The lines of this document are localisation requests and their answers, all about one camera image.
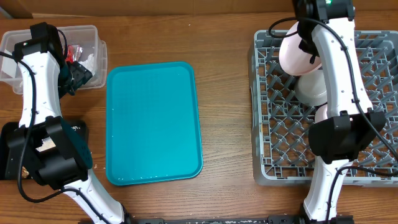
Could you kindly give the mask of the red snack wrapper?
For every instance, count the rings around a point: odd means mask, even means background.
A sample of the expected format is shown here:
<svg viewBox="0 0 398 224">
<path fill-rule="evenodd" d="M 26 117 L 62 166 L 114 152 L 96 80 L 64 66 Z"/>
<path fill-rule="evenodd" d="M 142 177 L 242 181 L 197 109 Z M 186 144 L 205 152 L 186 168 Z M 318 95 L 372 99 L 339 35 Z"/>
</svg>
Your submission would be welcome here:
<svg viewBox="0 0 398 224">
<path fill-rule="evenodd" d="M 80 45 L 68 45 L 66 61 L 70 63 L 78 61 L 82 52 L 83 48 Z"/>
</svg>

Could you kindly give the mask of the large white plate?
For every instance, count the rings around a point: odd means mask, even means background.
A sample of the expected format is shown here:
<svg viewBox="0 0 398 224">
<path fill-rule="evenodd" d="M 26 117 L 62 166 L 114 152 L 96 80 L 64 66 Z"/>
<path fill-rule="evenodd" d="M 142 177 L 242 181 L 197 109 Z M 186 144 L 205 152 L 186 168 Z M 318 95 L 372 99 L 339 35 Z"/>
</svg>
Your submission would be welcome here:
<svg viewBox="0 0 398 224">
<path fill-rule="evenodd" d="M 310 63 L 312 55 L 299 48 L 302 38 L 292 35 L 282 40 L 279 50 L 279 64 L 285 73 L 293 76 L 306 75 L 314 72 L 321 67 L 320 57 L 315 57 L 315 61 Z"/>
</svg>

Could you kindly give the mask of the white napkin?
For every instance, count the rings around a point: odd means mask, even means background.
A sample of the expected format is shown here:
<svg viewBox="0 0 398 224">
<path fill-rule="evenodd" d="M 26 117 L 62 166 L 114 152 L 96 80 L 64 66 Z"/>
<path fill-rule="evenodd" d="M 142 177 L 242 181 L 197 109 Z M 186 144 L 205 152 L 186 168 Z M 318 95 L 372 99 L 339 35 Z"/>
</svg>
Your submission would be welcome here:
<svg viewBox="0 0 398 224">
<path fill-rule="evenodd" d="M 94 73 L 94 54 L 89 54 L 88 58 L 84 61 L 79 61 L 79 63 L 84 66 L 91 73 Z"/>
</svg>

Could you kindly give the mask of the grey metal bowl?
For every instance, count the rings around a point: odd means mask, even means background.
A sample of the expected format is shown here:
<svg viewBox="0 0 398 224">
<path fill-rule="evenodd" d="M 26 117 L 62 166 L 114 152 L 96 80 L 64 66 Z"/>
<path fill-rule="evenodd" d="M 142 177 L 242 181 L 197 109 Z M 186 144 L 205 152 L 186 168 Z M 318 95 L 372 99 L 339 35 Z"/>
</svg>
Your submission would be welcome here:
<svg viewBox="0 0 398 224">
<path fill-rule="evenodd" d="M 320 106 L 327 102 L 323 70 L 302 75 L 295 84 L 295 97 L 308 106 Z"/>
</svg>

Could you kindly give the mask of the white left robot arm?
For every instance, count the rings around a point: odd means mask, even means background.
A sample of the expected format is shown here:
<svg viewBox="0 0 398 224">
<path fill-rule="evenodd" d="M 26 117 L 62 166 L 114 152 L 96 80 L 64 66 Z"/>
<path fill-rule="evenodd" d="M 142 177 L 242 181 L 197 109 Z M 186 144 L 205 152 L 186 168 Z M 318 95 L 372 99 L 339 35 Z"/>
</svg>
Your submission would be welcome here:
<svg viewBox="0 0 398 224">
<path fill-rule="evenodd" d="M 60 99 L 74 95 L 91 72 L 67 60 L 66 37 L 55 26 L 35 24 L 30 34 L 4 54 L 21 71 L 23 109 L 19 122 L 1 130 L 1 178 L 21 187 L 27 171 L 39 185 L 51 187 L 54 196 L 72 198 L 93 223 L 131 223 L 130 214 L 93 172 L 85 123 L 79 121 L 73 129 L 62 117 Z"/>
</svg>

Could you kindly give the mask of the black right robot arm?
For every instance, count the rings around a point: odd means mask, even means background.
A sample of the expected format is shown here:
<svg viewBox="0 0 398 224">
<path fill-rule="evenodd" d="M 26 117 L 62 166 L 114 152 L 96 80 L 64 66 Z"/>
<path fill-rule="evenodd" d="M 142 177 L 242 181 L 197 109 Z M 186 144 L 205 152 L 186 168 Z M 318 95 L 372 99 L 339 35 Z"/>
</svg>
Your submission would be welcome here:
<svg viewBox="0 0 398 224">
<path fill-rule="evenodd" d="M 353 223 L 339 218 L 336 203 L 343 179 L 386 124 L 384 113 L 373 110 L 358 65 L 352 1 L 293 1 L 299 47 L 320 57 L 327 93 L 327 117 L 308 132 L 316 156 L 310 191 L 298 223 Z"/>
</svg>

